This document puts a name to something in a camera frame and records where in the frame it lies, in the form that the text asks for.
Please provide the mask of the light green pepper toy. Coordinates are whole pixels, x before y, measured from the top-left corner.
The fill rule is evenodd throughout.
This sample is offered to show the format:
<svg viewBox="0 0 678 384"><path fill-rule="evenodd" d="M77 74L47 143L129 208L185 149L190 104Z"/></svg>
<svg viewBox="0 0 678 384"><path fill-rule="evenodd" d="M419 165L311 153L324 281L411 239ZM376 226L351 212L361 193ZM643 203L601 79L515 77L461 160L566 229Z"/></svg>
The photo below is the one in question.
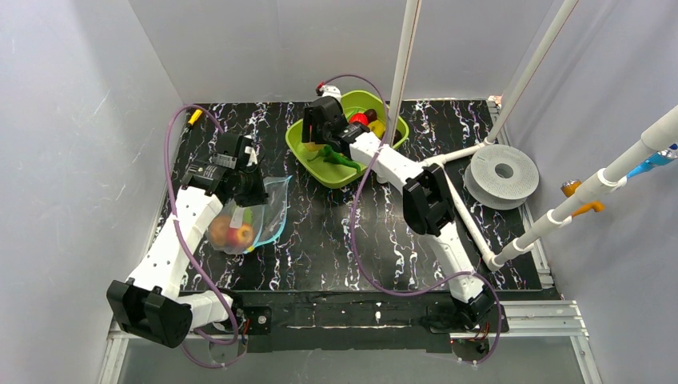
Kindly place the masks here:
<svg viewBox="0 0 678 384"><path fill-rule="evenodd" d="M244 207L242 213L242 223L248 224L252 227L255 227L264 217L264 207L263 206L251 206Z"/></svg>

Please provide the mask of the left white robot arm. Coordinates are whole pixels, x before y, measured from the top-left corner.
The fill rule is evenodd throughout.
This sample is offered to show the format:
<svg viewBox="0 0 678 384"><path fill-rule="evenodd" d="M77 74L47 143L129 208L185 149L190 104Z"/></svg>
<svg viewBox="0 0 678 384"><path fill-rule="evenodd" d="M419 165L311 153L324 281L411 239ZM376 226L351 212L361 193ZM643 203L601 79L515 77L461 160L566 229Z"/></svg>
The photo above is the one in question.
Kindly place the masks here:
<svg viewBox="0 0 678 384"><path fill-rule="evenodd" d="M138 266L124 281L110 283L106 298L119 327L175 348L186 335L213 322L237 325L235 294L208 290L181 295L181 280L210 223L229 202L241 207L267 203L253 139L225 134L208 157L189 164L171 214Z"/></svg>

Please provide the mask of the red apple toy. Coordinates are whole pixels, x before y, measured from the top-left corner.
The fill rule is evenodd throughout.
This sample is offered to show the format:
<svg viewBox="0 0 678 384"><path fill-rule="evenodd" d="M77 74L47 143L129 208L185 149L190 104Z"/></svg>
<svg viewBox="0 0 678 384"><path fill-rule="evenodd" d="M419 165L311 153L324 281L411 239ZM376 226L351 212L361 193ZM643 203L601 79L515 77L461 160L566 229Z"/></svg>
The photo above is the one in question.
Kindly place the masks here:
<svg viewBox="0 0 678 384"><path fill-rule="evenodd" d="M238 228L230 227L226 233L226 245L235 250L246 250L253 240L252 226L247 223L242 223Z"/></svg>

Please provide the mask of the clear zip top bag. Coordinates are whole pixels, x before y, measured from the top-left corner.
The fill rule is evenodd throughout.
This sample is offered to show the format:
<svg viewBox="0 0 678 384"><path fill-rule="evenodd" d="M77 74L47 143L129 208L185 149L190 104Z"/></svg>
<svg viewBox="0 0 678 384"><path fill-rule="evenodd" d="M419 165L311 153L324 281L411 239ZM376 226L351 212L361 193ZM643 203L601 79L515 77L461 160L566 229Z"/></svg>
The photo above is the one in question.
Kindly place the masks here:
<svg viewBox="0 0 678 384"><path fill-rule="evenodd" d="M229 255L249 254L276 241L287 220L290 180L290 176L265 178L268 201L263 205L241 207L228 202L206 232L213 249Z"/></svg>

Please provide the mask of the brown kiwi toy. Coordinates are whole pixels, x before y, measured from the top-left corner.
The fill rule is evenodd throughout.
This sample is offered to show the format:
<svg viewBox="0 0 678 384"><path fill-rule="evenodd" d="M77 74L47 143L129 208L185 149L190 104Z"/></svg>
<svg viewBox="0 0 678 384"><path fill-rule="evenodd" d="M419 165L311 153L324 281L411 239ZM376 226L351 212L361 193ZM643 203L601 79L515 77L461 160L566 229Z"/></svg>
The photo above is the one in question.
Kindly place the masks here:
<svg viewBox="0 0 678 384"><path fill-rule="evenodd" d="M228 244L230 221L230 216L219 215L209 224L207 238L212 246L223 247Z"/></svg>

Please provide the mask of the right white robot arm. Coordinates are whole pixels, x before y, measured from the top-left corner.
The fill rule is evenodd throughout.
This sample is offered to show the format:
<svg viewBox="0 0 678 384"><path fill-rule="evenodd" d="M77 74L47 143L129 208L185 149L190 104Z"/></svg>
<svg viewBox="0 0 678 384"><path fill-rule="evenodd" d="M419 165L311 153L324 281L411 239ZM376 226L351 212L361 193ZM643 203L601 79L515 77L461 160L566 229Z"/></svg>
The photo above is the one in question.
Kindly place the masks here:
<svg viewBox="0 0 678 384"><path fill-rule="evenodd" d="M474 328L495 305L489 283L476 272L461 242L447 174L398 153L366 125L349 122L335 86L320 84L317 100L304 109L303 143L326 145L342 159L374 172L401 193L403 218L429 245L445 274L459 326Z"/></svg>

